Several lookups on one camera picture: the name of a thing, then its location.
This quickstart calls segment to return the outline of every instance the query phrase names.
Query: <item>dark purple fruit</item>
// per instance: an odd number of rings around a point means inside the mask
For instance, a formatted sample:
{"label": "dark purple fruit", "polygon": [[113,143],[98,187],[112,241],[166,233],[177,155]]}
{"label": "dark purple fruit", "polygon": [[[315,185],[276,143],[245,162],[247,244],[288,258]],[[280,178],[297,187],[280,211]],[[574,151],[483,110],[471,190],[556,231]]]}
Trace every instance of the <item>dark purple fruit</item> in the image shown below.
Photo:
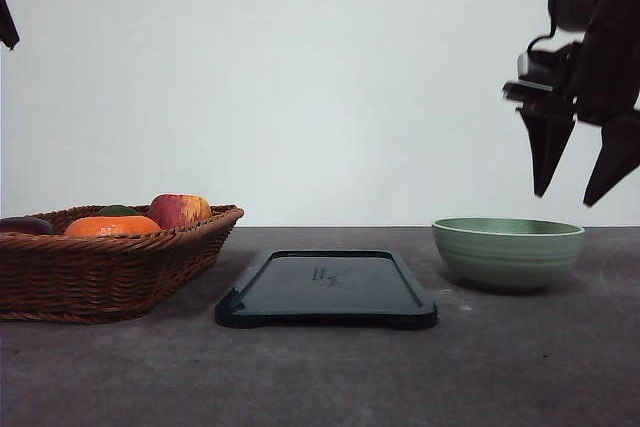
{"label": "dark purple fruit", "polygon": [[0,219],[0,232],[53,235],[53,227],[46,220],[35,217],[7,217],[6,219]]}

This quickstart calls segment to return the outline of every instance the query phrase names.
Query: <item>plastic tray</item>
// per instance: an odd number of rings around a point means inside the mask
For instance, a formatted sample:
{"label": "plastic tray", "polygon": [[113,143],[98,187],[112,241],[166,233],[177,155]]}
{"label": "plastic tray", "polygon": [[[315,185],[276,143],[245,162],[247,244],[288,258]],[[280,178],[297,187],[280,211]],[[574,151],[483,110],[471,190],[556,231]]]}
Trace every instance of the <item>plastic tray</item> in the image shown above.
{"label": "plastic tray", "polygon": [[400,256],[379,250],[278,250],[259,256],[218,303],[215,319],[265,324],[382,324],[424,329],[437,308]]}

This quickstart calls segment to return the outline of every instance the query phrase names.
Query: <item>table surface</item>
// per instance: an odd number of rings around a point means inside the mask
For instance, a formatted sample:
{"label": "table surface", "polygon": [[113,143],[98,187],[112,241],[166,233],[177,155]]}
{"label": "table surface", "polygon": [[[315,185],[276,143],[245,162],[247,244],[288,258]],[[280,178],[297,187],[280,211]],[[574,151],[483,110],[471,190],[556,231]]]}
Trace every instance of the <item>table surface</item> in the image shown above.
{"label": "table surface", "polygon": [[[213,320],[259,253],[399,253],[440,311],[421,331]],[[236,228],[218,263],[147,316],[79,326],[4,322],[2,425],[638,426],[640,228],[588,229],[545,291],[476,290],[429,228]]]}

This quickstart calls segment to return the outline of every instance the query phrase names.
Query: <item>black cable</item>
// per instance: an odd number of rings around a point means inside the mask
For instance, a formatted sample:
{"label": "black cable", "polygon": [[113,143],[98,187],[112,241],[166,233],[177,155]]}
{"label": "black cable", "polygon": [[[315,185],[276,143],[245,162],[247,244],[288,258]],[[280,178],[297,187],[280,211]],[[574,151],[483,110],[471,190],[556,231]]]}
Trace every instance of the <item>black cable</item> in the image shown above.
{"label": "black cable", "polygon": [[556,29],[557,29],[556,11],[557,11],[557,9],[558,9],[558,0],[551,0],[551,9],[549,9],[550,10],[549,17],[551,18],[551,29],[549,30],[549,33],[547,35],[541,35],[541,36],[536,37],[535,39],[533,39],[531,41],[531,43],[529,44],[529,47],[527,47],[527,54],[529,54],[529,57],[531,57],[531,51],[532,51],[534,45],[536,45],[541,40],[552,39],[553,36],[556,35]]}

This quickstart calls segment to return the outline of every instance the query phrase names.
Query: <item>ceramic bowl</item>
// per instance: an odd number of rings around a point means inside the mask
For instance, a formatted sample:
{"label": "ceramic bowl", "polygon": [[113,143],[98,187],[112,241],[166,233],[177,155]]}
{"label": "ceramic bowl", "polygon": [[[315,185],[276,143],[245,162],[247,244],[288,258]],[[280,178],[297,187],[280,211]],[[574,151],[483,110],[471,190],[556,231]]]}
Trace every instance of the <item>ceramic bowl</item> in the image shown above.
{"label": "ceramic bowl", "polygon": [[477,284],[533,290],[567,274],[584,229],[525,219],[456,218],[432,224],[438,252],[456,274]]}

